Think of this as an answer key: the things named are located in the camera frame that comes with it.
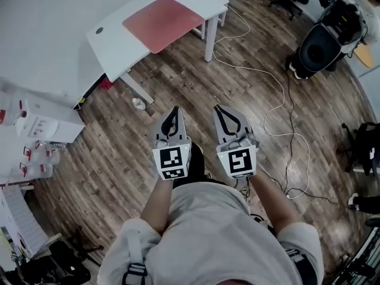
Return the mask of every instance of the wooden floor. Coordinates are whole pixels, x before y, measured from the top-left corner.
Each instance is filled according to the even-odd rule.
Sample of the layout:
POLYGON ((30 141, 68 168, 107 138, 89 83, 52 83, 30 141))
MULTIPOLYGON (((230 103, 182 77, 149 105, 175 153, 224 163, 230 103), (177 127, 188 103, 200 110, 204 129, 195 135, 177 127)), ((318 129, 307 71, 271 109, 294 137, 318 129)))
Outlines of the wooden floor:
MULTIPOLYGON (((273 73, 287 92, 284 60, 306 36, 311 21, 306 17, 289 21, 283 9, 268 8, 268 0, 230 0, 230 5, 247 19, 251 33, 216 44, 215 54, 234 65, 273 73)), ((245 31, 245 23, 229 11, 217 39, 245 31)), ((82 225, 88 243, 102 244, 107 250, 122 223, 139 216, 157 179, 150 145, 152 127, 174 105, 182 108, 188 134, 203 148, 207 169, 215 178, 234 184, 226 179, 215 151, 211 114, 220 103, 247 115, 260 141, 258 164, 271 176, 283 179, 290 137, 273 138, 263 130, 265 114, 282 101, 280 86, 268 74, 234 69, 215 59, 206 63, 204 49, 205 43, 189 33, 133 67, 131 75, 156 100, 145 111, 131 106, 133 95, 120 81, 109 91, 98 88, 89 97, 80 112, 86 128, 65 149, 54 177, 36 183, 37 199, 57 231, 68 236, 82 225)), ((308 192, 345 204, 371 180, 345 173, 346 159, 335 150, 346 142, 341 123, 353 129, 372 119, 367 101, 343 61, 336 72, 320 72, 307 81, 292 76, 290 85, 294 126, 311 149, 308 192)), ((272 133, 291 131, 290 108, 286 94, 286 104, 268 117, 272 133)), ((293 148, 289 187, 303 189, 307 148, 299 137, 293 148)), ((376 193, 375 186, 372 188, 371 193, 376 193)), ((363 242, 365 214, 304 195, 294 203, 321 235, 326 271, 332 271, 343 254, 354 252, 363 242)), ((251 208, 262 214, 254 191, 251 208)))

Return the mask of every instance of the desk leg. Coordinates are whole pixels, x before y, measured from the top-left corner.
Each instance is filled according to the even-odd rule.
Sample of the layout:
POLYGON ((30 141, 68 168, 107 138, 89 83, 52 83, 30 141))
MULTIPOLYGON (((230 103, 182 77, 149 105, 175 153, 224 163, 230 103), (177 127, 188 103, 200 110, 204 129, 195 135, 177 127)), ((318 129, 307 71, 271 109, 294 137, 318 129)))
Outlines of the desk leg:
POLYGON ((214 43, 216 38, 216 30, 218 27, 219 16, 216 15, 209 19, 207 22, 207 40, 206 40, 206 53, 204 59, 210 62, 213 58, 214 43))
POLYGON ((124 81, 127 85, 130 86, 139 96, 141 96, 147 103, 154 103, 154 99, 144 91, 144 89, 131 77, 127 72, 124 72, 120 76, 121 80, 124 81))

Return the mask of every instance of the white cable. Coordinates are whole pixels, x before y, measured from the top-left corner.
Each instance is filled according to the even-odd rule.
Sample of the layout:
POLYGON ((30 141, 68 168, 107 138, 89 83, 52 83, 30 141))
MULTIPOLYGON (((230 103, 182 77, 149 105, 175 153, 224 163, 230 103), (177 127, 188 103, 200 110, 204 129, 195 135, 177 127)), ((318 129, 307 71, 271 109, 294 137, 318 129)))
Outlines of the white cable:
MULTIPOLYGON (((239 15, 239 14, 238 14, 238 13, 232 8, 232 7, 228 6, 228 8, 229 8, 230 10, 232 10, 236 15, 238 15, 238 16, 239 16, 239 17, 245 22, 245 24, 246 24, 247 27, 248 27, 248 31, 247 31, 246 33, 244 33, 243 35, 240 35, 240 36, 223 37, 223 38, 219 39, 218 41, 216 41, 215 44, 218 43, 218 42, 220 42, 220 41, 222 41, 222 40, 224 40, 224 39, 240 38, 240 37, 243 37, 243 36, 245 36, 245 35, 247 35, 248 33, 251 32, 251 27, 249 26, 248 22, 247 22, 242 16, 240 16, 240 15, 239 15)), ((282 106, 284 105, 284 103, 285 103, 285 89, 284 89, 283 85, 282 85, 282 84, 276 79, 276 77, 273 76, 272 73, 269 73, 269 72, 267 72, 267 71, 263 71, 263 70, 261 70, 261 69, 247 68, 247 67, 245 67, 245 66, 236 66, 236 65, 228 64, 227 62, 224 62, 224 61, 219 60, 219 59, 216 57, 214 51, 213 51, 213 56, 214 56, 214 58, 215 58, 216 60, 218 60, 220 63, 223 63, 223 64, 225 64, 225 65, 228 65, 228 66, 233 67, 233 68, 236 68, 236 69, 248 69, 248 70, 250 70, 250 71, 258 71, 258 72, 261 72, 261 73, 266 73, 266 74, 271 75, 271 76, 273 77, 273 79, 276 80, 276 82, 280 85, 280 87, 281 87, 281 89, 282 89, 282 91, 283 91, 283 102, 282 102, 279 106, 274 107, 273 109, 271 109, 271 110, 270 110, 269 112, 267 112, 267 114, 265 115, 265 118, 264 118, 264 125, 263 125, 263 127, 264 127, 264 131, 265 131, 265 133, 267 133, 269 136, 272 136, 272 137, 280 137, 280 136, 286 136, 286 135, 293 135, 293 133, 273 134, 273 133, 271 133, 270 131, 268 131, 267 128, 265 127, 265 124, 266 124, 266 122, 267 122, 267 117, 268 117, 268 115, 269 115, 271 112, 273 112, 274 110, 276 110, 276 109, 282 107, 282 106)), ((286 196, 287 196, 289 199, 291 199, 291 200, 293 200, 293 199, 295 199, 295 198, 297 198, 297 197, 300 197, 300 196, 301 196, 302 194, 304 194, 304 193, 306 192, 306 190, 308 190, 308 188, 309 188, 310 147, 309 147, 309 144, 308 144, 308 142, 306 141, 305 137, 303 137, 303 136, 302 136, 301 134, 299 134, 299 133, 294 133, 294 136, 295 136, 295 135, 297 135, 297 136, 301 136, 302 139, 305 141, 306 146, 308 147, 308 162, 307 162, 307 164, 306 164, 306 176, 307 176, 307 179, 308 179, 308 184, 306 185, 305 190, 303 190, 299 195, 297 195, 297 196, 295 196, 295 197, 291 197, 291 196, 289 196, 289 195, 286 195, 286 196)))

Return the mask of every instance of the white t-shirt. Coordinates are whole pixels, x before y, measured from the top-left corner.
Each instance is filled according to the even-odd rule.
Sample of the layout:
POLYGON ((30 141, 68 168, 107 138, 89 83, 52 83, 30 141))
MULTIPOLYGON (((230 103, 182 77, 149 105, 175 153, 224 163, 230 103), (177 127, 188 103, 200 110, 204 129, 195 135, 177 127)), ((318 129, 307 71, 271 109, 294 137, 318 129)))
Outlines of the white t-shirt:
MULTIPOLYGON (((364 41, 367 45, 372 45, 378 41, 380 38, 380 19, 377 15, 377 9, 368 0, 345 0, 346 2, 357 5, 361 10, 363 19, 366 21, 368 28, 367 35, 364 38, 364 41)), ((342 53, 350 53, 356 47, 356 41, 344 45, 341 49, 342 53)))
POLYGON ((103 260, 98 284, 121 285, 131 257, 139 257, 136 247, 147 268, 147 285, 215 285, 225 280, 301 285, 285 249, 307 256, 318 284, 324 276, 314 227, 291 224, 276 238, 251 218, 237 190, 217 183, 189 183, 174 189, 169 225, 162 237, 144 220, 126 221, 103 260), (131 240, 136 233, 140 242, 131 240))

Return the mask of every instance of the red mat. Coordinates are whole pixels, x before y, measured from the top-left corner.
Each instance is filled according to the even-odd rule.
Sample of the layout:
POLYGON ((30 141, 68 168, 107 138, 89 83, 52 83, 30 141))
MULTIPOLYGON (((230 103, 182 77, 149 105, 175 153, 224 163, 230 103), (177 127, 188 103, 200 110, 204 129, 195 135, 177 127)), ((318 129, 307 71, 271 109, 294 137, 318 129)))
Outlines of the red mat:
POLYGON ((156 0, 123 21, 152 53, 158 53, 204 19, 175 0, 156 0))

